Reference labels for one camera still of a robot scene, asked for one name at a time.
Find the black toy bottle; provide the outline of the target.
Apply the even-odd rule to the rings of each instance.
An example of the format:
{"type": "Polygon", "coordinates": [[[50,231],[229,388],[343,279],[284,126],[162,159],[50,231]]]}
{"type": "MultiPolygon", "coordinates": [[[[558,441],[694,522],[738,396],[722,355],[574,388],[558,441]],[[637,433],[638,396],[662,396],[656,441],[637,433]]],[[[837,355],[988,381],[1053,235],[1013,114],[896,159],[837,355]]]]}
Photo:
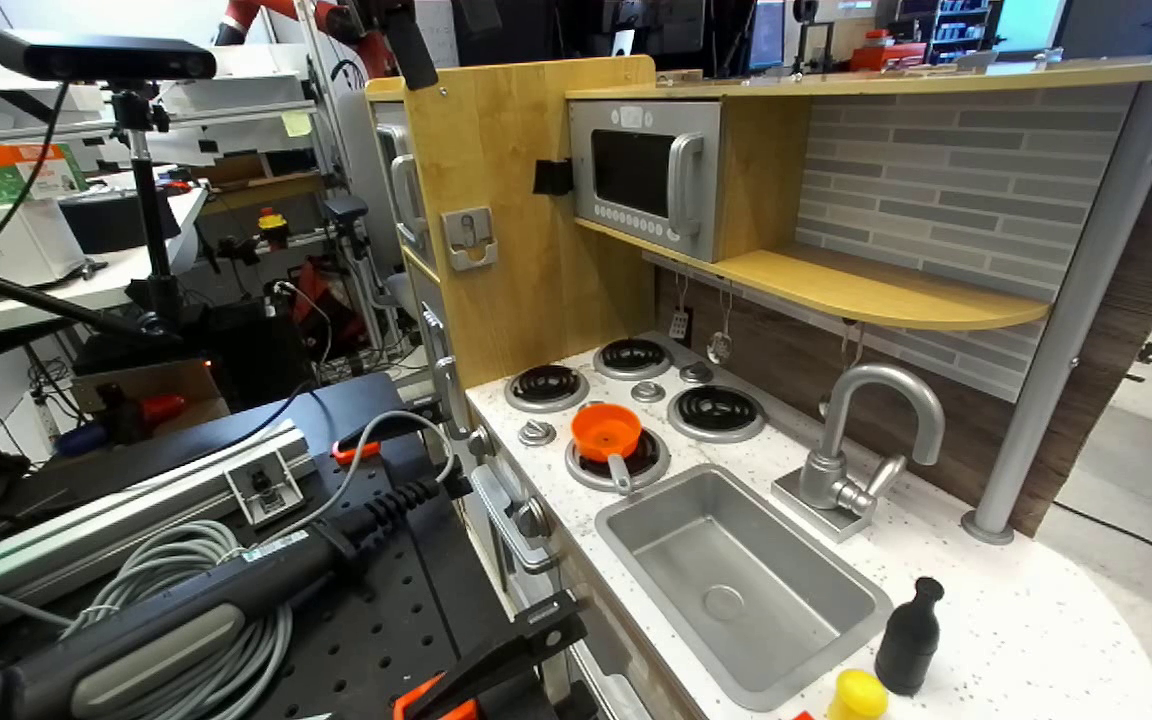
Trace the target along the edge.
{"type": "Polygon", "coordinates": [[[942,599],[942,585],[936,577],[917,580],[917,598],[887,618],[875,677],[896,697],[917,697],[933,651],[941,645],[936,604],[942,599]]]}

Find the orange toy pot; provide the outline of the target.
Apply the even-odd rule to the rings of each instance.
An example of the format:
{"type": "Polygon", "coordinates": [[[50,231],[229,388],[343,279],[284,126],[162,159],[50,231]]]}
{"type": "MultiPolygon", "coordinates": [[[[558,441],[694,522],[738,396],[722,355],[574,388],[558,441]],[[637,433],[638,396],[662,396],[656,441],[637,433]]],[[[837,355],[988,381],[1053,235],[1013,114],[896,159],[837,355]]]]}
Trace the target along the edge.
{"type": "Polygon", "coordinates": [[[600,461],[620,492],[633,489],[629,455],[638,449],[638,420],[623,406],[585,406],[570,417],[570,444],[579,461],[600,461]]]}

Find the silver toy microwave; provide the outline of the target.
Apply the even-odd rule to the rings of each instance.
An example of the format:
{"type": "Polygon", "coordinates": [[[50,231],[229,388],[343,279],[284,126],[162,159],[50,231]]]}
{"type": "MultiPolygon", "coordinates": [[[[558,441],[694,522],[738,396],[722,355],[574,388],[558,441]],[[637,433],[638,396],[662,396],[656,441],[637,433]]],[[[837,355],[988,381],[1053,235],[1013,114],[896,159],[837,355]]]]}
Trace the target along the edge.
{"type": "Polygon", "coordinates": [[[569,130],[579,222],[716,257],[716,100],[570,100],[569,130]]]}

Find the black orange clamp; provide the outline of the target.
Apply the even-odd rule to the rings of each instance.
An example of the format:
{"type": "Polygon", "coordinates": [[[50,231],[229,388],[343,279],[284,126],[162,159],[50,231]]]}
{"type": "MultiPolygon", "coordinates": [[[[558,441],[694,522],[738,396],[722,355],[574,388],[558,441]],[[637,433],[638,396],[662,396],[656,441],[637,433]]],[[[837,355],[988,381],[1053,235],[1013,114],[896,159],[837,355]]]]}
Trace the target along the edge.
{"type": "Polygon", "coordinates": [[[478,720],[484,693],[532,671],[585,638],[579,604],[555,592],[525,608],[500,638],[458,657],[449,671],[394,697],[391,720],[478,720]]]}

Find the silver toy faucet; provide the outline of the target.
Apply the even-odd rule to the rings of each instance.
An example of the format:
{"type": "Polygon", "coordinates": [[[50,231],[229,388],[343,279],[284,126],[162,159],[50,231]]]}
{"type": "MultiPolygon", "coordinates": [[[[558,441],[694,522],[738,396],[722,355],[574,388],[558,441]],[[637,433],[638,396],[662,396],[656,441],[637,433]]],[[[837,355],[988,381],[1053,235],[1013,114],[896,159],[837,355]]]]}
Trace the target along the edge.
{"type": "Polygon", "coordinates": [[[846,541],[871,523],[878,495],[903,475],[908,465],[933,467],[942,449],[941,396],[896,363],[846,370],[823,408],[823,437],[808,449],[808,461],[777,482],[777,492],[795,505],[818,534],[846,541]],[[896,392],[911,417],[911,444],[892,455],[861,455],[846,441],[850,399],[864,388],[896,392]]]}

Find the silver toy sink basin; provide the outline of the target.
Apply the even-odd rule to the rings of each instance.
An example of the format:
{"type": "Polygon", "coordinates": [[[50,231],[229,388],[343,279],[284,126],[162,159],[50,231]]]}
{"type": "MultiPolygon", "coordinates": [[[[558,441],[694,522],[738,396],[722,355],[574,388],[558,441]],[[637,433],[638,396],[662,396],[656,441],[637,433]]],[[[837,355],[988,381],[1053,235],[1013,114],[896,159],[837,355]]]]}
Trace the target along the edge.
{"type": "Polygon", "coordinates": [[[892,608],[868,577],[716,465],[600,511],[597,529],[748,714],[770,714],[864,650],[892,608]]]}

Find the silver support pole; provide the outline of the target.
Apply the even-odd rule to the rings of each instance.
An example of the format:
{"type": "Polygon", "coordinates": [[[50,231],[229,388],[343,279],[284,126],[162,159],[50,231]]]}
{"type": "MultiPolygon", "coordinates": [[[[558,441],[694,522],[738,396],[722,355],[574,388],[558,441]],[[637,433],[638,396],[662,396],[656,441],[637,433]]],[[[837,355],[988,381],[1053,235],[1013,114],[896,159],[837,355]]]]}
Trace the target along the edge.
{"type": "Polygon", "coordinates": [[[1111,271],[1129,249],[1129,231],[1141,222],[1146,189],[1152,189],[1152,84],[1141,84],[1131,91],[1120,142],[1109,156],[1090,212],[1082,222],[1058,301],[1045,325],[1045,342],[1020,388],[1001,455],[988,473],[977,510],[959,518],[959,529],[982,544],[1013,541],[1013,511],[1020,505],[1024,482],[1039,455],[1045,433],[1057,420],[1058,396],[1080,363],[1080,348],[1090,333],[1111,271]]]}

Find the silver aluminium rail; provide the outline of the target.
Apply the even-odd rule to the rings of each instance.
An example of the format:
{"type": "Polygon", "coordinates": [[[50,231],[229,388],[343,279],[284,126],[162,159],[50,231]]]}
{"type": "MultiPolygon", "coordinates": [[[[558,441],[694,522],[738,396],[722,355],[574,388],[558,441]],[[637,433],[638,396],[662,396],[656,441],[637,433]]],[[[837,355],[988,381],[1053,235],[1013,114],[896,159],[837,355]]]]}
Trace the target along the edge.
{"type": "Polygon", "coordinates": [[[284,420],[0,541],[0,592],[60,598],[182,522],[265,529],[302,505],[306,437],[284,420]]]}

